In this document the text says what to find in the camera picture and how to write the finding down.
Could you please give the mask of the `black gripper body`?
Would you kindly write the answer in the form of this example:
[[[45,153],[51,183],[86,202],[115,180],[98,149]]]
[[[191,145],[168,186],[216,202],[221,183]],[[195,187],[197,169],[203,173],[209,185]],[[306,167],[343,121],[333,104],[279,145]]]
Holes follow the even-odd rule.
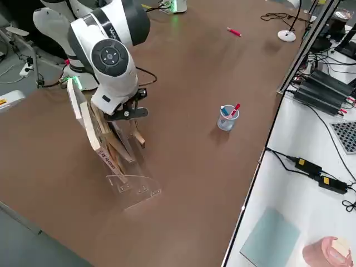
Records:
[[[139,101],[141,99],[133,97],[124,104],[120,104],[111,115],[105,114],[106,121],[119,121],[119,120],[134,120],[140,117],[146,117],[149,115],[149,111],[145,107],[139,107]]]

